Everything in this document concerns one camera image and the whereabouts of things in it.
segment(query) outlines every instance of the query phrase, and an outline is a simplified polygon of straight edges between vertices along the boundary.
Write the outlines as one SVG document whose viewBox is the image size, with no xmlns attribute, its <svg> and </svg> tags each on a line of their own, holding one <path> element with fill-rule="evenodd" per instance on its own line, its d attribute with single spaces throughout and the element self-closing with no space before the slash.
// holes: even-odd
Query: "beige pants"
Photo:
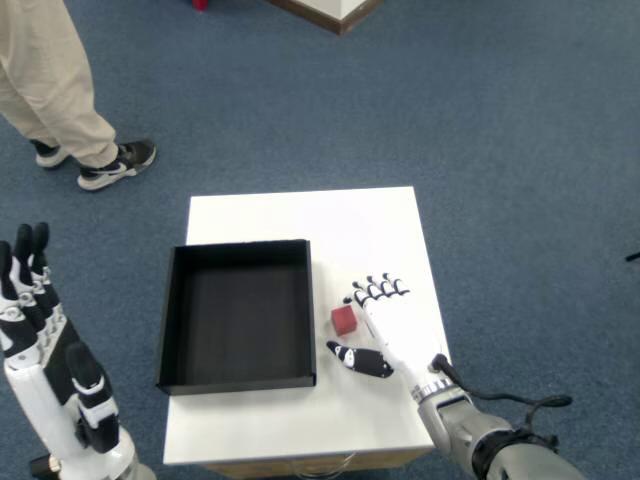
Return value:
<svg viewBox="0 0 640 480">
<path fill-rule="evenodd" d="M 62 0 L 0 0 L 0 113 L 84 165 L 116 157 L 115 131 L 94 109 L 89 62 Z"/>
</svg>

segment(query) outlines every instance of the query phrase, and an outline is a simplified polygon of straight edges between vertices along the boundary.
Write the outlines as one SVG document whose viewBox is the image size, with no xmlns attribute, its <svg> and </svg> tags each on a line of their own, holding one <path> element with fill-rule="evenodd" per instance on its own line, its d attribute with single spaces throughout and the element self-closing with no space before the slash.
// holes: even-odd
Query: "black tray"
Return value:
<svg viewBox="0 0 640 480">
<path fill-rule="evenodd" d="M 174 248 L 158 363 L 170 395 L 315 385 L 309 242 Z"/>
</svg>

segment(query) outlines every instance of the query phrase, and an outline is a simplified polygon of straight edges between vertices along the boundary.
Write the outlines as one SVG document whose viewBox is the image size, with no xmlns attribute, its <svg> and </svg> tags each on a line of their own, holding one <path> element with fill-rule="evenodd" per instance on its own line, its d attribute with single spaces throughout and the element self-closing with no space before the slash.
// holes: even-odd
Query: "white shoe sole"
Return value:
<svg viewBox="0 0 640 480">
<path fill-rule="evenodd" d="M 71 155 L 69 155 L 65 150 L 59 148 L 58 151 L 50 157 L 36 155 L 36 163 L 42 168 L 56 168 L 70 156 Z"/>
<path fill-rule="evenodd" d="M 144 171 L 149 165 L 153 163 L 156 158 L 156 148 L 153 148 L 153 152 L 151 156 L 147 159 L 146 162 L 141 163 L 138 168 L 130 168 L 129 170 L 125 170 L 122 173 L 117 175 L 100 175 L 92 180 L 87 180 L 82 175 L 78 175 L 78 185 L 83 190 L 88 191 L 96 191 L 101 188 L 108 187 L 109 185 L 116 183 L 118 180 L 124 177 L 135 177 L 138 173 Z"/>
</svg>

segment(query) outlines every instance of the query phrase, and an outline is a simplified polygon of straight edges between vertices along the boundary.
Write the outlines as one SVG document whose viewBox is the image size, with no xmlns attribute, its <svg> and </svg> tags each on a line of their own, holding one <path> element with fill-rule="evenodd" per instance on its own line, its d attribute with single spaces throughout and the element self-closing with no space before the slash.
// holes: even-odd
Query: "wooden baseboard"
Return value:
<svg viewBox="0 0 640 480">
<path fill-rule="evenodd" d="M 373 470 L 401 467 L 428 452 L 429 450 L 427 449 L 417 449 L 358 454 L 352 457 L 344 470 Z M 234 479 L 270 478 L 300 473 L 317 474 L 319 472 L 331 472 L 342 466 L 346 457 L 347 454 L 271 462 L 214 464 L 206 465 L 205 468 Z"/>
<path fill-rule="evenodd" d="M 300 3 L 296 0 L 268 0 L 269 3 L 276 5 L 288 12 L 293 13 L 299 17 L 309 20 L 311 23 L 318 25 L 319 27 L 326 28 L 327 30 L 342 35 L 353 29 L 360 21 L 362 21 L 369 13 L 371 13 L 383 0 L 366 0 L 362 5 L 356 8 L 349 15 L 342 20 L 327 15 L 315 8 Z"/>
</svg>

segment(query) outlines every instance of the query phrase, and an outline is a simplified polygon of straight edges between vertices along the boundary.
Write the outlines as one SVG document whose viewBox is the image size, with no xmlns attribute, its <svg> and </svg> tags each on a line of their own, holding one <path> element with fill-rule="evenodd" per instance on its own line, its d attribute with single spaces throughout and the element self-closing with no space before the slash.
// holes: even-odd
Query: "black sneaker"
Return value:
<svg viewBox="0 0 640 480">
<path fill-rule="evenodd" d="M 37 140 L 31 140 L 36 147 L 36 163 L 42 168 L 56 168 L 64 162 L 69 155 L 62 147 L 50 147 Z"/>
<path fill-rule="evenodd" d="M 156 147 L 149 140 L 118 145 L 118 156 L 106 167 L 80 167 L 78 185 L 85 190 L 99 190 L 124 177 L 133 177 L 156 158 Z"/>
</svg>

